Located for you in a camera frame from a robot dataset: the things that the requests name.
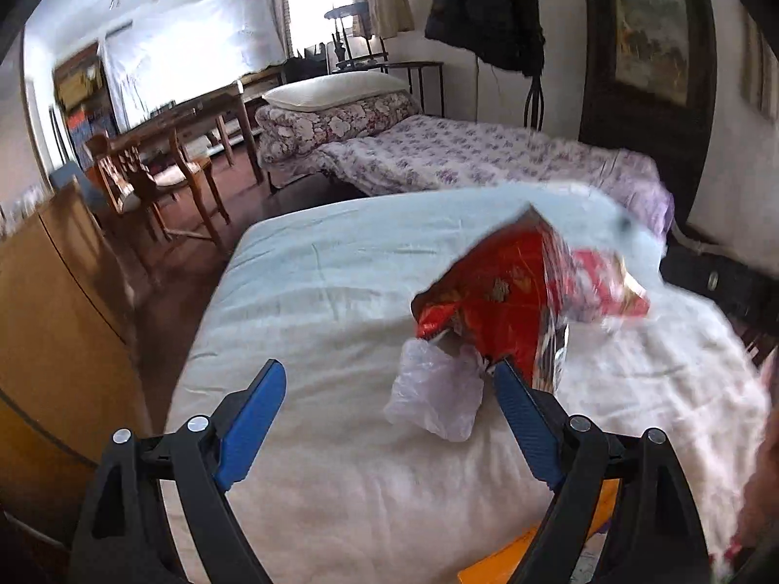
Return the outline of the red silver snack bag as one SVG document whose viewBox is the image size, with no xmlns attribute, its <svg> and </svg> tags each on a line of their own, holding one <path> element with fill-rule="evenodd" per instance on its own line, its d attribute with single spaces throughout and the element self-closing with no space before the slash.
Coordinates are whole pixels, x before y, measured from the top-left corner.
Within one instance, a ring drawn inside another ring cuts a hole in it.
<svg viewBox="0 0 779 584">
<path fill-rule="evenodd" d="M 568 245 L 535 207 L 491 231 L 410 304 L 416 336 L 454 332 L 490 364 L 507 359 L 534 389 L 560 377 L 566 307 L 575 299 Z"/>
</svg>

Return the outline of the black hanging jacket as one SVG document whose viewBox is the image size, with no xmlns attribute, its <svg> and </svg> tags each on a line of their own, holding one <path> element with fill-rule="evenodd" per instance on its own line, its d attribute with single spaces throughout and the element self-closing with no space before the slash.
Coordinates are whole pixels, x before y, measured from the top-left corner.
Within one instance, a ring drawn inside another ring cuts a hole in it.
<svg viewBox="0 0 779 584">
<path fill-rule="evenodd" d="M 497 69 L 527 78 L 543 72 L 538 0 L 432 0 L 424 35 Z"/>
</svg>

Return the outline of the bookshelf with boxes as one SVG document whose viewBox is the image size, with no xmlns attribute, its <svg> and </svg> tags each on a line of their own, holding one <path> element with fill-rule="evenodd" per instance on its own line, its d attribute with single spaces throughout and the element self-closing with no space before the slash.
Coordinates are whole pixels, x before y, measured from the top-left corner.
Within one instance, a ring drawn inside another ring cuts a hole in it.
<svg viewBox="0 0 779 584">
<path fill-rule="evenodd" d="M 112 139 L 117 124 L 99 44 L 93 42 L 58 63 L 53 71 L 54 96 L 83 170 L 93 165 L 86 143 L 95 133 Z"/>
</svg>

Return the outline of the clear plastic bag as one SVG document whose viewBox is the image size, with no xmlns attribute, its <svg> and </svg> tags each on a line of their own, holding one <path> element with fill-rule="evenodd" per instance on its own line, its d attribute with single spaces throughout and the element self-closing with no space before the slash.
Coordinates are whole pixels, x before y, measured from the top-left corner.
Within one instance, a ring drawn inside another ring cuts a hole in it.
<svg viewBox="0 0 779 584">
<path fill-rule="evenodd" d="M 456 355 L 437 343 L 409 339 L 401 348 L 384 417 L 391 424 L 410 424 L 451 443 L 463 443 L 473 432 L 484 393 L 486 363 L 472 346 Z"/>
</svg>

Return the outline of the purple floral bed cover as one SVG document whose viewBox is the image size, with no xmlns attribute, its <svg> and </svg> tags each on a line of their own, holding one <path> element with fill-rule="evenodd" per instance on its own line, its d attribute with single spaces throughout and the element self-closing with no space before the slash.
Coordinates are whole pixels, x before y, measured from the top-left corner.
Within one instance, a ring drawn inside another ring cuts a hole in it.
<svg viewBox="0 0 779 584">
<path fill-rule="evenodd" d="M 376 136 L 322 145 L 312 161 L 367 195 L 578 182 L 609 195 L 656 236 L 667 235 L 675 216 L 651 157 L 511 125 L 415 115 Z"/>
</svg>

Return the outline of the wooden sideboard cabinet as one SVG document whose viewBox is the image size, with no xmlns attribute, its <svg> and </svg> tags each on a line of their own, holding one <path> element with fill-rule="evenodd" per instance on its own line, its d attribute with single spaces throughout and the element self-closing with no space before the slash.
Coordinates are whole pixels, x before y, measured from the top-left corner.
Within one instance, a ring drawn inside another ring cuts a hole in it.
<svg viewBox="0 0 779 584">
<path fill-rule="evenodd" d="M 1 243 L 1 507 L 70 543 L 120 427 L 152 431 L 126 277 L 76 184 Z"/>
</svg>

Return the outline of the white window curtain sheet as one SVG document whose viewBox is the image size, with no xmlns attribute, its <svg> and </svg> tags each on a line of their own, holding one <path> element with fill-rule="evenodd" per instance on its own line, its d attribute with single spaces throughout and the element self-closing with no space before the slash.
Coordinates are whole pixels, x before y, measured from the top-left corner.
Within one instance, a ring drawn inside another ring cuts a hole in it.
<svg viewBox="0 0 779 584">
<path fill-rule="evenodd" d="M 99 44 L 117 128 L 284 62 L 272 0 L 199 0 L 136 18 Z"/>
</svg>

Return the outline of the dark framed painting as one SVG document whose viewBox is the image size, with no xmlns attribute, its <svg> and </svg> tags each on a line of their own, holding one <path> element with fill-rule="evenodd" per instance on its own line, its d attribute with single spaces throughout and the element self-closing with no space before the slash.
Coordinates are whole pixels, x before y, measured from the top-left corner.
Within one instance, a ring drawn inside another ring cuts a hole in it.
<svg viewBox="0 0 779 584">
<path fill-rule="evenodd" d="M 710 0 L 586 0 L 585 144 L 655 161 L 688 219 L 703 176 L 717 91 Z"/>
</svg>

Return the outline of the red clear plastic wrapper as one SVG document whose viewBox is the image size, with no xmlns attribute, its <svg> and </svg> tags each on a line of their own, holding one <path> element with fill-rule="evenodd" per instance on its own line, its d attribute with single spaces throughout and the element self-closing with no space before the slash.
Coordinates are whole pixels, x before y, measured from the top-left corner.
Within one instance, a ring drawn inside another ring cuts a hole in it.
<svg viewBox="0 0 779 584">
<path fill-rule="evenodd" d="M 632 277 L 619 253 L 580 248 L 572 252 L 572 260 L 575 288 L 565 303 L 572 318 L 592 323 L 603 318 L 643 318 L 649 313 L 646 289 Z"/>
</svg>

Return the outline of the floral folded quilt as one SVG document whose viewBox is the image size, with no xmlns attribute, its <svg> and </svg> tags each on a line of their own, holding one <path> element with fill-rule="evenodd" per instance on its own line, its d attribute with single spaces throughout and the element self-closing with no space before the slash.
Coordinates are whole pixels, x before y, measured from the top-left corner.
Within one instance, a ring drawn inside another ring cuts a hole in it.
<svg viewBox="0 0 779 584">
<path fill-rule="evenodd" d="M 269 164 L 308 156 L 321 145 L 354 137 L 375 136 L 407 117 L 419 115 L 420 104 L 406 92 L 390 92 L 318 111 L 260 107 L 258 150 Z"/>
</svg>

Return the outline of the wooden chair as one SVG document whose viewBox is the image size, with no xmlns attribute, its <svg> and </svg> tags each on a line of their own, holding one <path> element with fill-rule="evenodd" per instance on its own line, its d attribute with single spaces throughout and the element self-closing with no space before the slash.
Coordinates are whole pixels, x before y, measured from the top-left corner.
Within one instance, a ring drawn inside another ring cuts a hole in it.
<svg viewBox="0 0 779 584">
<path fill-rule="evenodd" d="M 108 204 L 118 218 L 140 212 L 151 227 L 167 241 L 173 238 L 191 238 L 213 244 L 219 252 L 226 252 L 223 238 L 213 222 L 213 215 L 204 202 L 204 189 L 210 190 L 215 212 L 226 224 L 231 223 L 221 192 L 215 182 L 213 161 L 208 156 L 191 160 L 175 130 L 169 133 L 167 152 L 172 163 L 160 173 L 153 174 L 141 160 L 140 148 L 132 143 L 124 148 L 113 148 L 107 134 L 98 133 L 85 143 L 85 149 L 98 174 L 99 186 Z M 198 229 L 172 228 L 164 219 L 160 202 L 187 191 L 195 211 L 201 218 L 204 232 Z"/>
</svg>

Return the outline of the white pillow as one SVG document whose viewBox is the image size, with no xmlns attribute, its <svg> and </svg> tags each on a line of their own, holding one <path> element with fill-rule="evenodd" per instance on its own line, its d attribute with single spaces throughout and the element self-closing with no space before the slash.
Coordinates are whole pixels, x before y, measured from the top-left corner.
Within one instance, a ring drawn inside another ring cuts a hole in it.
<svg viewBox="0 0 779 584">
<path fill-rule="evenodd" d="M 278 86 L 261 97 L 280 110 L 314 112 L 407 90 L 402 80 L 380 71 L 347 71 Z"/>
</svg>

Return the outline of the dark wooden table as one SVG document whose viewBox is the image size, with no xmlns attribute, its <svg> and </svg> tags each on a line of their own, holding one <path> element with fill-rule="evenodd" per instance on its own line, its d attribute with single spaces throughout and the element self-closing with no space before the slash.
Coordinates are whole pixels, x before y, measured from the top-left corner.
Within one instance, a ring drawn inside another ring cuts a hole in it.
<svg viewBox="0 0 779 584">
<path fill-rule="evenodd" d="M 172 130 L 176 130 L 180 136 L 185 132 L 202 134 L 208 128 L 219 127 L 219 120 L 225 113 L 231 113 L 239 121 L 248 161 L 255 175 L 256 184 L 260 186 L 264 183 L 265 177 L 247 108 L 243 102 L 243 85 L 240 80 L 234 80 L 230 85 L 174 104 L 172 108 L 149 117 L 144 123 L 111 139 L 108 143 L 108 152 L 117 153 L 132 145 L 140 149 L 147 148 L 166 139 Z"/>
</svg>

